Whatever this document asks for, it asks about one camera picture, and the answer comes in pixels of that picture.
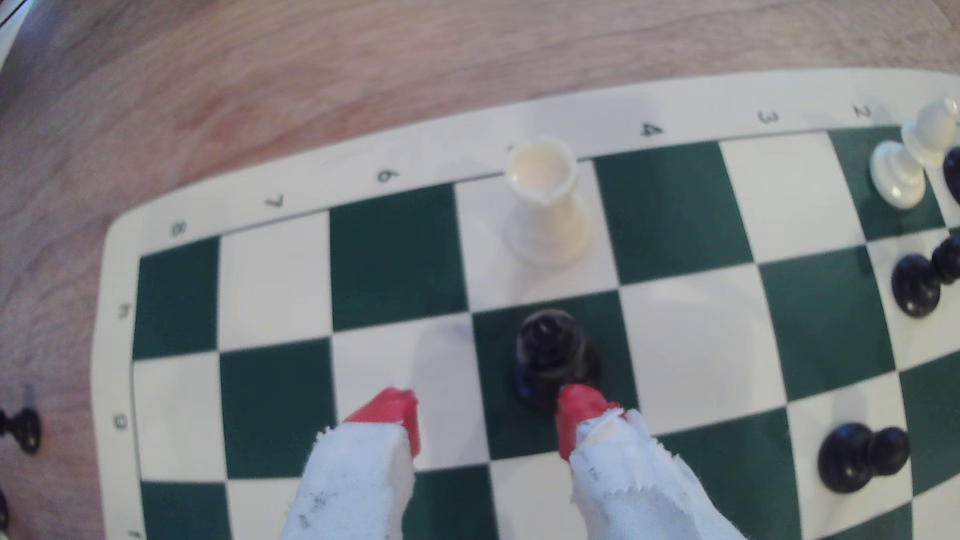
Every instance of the printed number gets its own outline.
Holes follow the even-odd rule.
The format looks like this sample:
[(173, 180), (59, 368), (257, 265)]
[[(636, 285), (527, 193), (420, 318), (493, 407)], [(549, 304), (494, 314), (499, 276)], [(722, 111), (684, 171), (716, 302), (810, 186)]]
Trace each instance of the printed number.
[(765, 113), (761, 110), (756, 114), (756, 117), (759, 118), (764, 124), (769, 124), (771, 122), (780, 120), (780, 115), (777, 114), (775, 110), (771, 110), (769, 113)]
[(386, 182), (388, 182), (388, 181), (389, 181), (391, 178), (393, 178), (394, 176), (400, 176), (400, 173), (398, 173), (398, 172), (396, 172), (396, 171), (392, 171), (392, 170), (390, 170), (390, 169), (383, 169), (382, 171), (380, 171), (379, 173), (377, 173), (377, 175), (376, 175), (376, 180), (377, 180), (378, 182), (380, 182), (381, 184), (385, 184)]
[(653, 124), (643, 124), (643, 136), (653, 136), (663, 133), (663, 130)]

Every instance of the chessboard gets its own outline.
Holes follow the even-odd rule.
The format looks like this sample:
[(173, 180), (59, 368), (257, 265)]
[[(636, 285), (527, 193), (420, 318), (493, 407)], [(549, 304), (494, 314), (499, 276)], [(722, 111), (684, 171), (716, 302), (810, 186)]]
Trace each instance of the chessboard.
[[(420, 399), (410, 540), (586, 540), (516, 333), (572, 314), (637, 407), (757, 540), (958, 538), (960, 286), (904, 315), (891, 273), (960, 233), (942, 170), (893, 209), (868, 161), (960, 77), (739, 74), (469, 112), (232, 172), (120, 217), (92, 403), (107, 538), (277, 538), (318, 431), (388, 385)], [(513, 148), (572, 148), (590, 226), (559, 269), (504, 240)], [(903, 469), (817, 474), (847, 422)]]

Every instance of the wooden table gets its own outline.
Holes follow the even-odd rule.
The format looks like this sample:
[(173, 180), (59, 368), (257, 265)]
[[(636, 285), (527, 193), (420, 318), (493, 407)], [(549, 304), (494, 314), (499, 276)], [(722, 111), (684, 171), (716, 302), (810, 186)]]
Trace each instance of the wooden table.
[(741, 70), (960, 72), (956, 0), (38, 0), (0, 71), (13, 539), (103, 538), (90, 339), (110, 222), (214, 173), (544, 95)]

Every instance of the white cloth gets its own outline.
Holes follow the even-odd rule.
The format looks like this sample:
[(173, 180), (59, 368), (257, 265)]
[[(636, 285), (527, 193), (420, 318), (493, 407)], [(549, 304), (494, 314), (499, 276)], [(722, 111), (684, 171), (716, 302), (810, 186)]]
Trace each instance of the white cloth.
[(413, 488), (403, 426), (345, 422), (317, 436), (280, 540), (400, 540)]
[(696, 475), (650, 436), (643, 416), (608, 410), (577, 426), (573, 500), (590, 540), (745, 540)]

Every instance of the black pawn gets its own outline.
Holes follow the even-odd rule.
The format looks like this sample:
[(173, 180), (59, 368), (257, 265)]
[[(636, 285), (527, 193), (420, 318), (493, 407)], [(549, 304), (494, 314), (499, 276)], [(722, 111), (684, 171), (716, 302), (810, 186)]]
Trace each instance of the black pawn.
[(0, 410), (0, 436), (9, 433), (13, 435), (20, 449), (27, 454), (36, 454), (40, 449), (40, 417), (36, 412), (25, 408), (8, 418)]
[(960, 203), (960, 146), (953, 147), (944, 158), (944, 180), (950, 189), (950, 195)]
[(900, 428), (876, 433), (863, 424), (844, 424), (824, 439), (817, 469), (824, 485), (836, 493), (852, 493), (873, 477), (889, 477), (910, 457), (910, 438)]
[(542, 412), (557, 410), (566, 384), (600, 384), (600, 355), (569, 313), (545, 309), (527, 317), (516, 337), (514, 385), (520, 398)]
[(913, 254), (894, 267), (891, 285), (897, 305), (907, 315), (920, 319), (940, 304), (940, 289), (960, 278), (960, 238), (950, 236), (927, 259)]

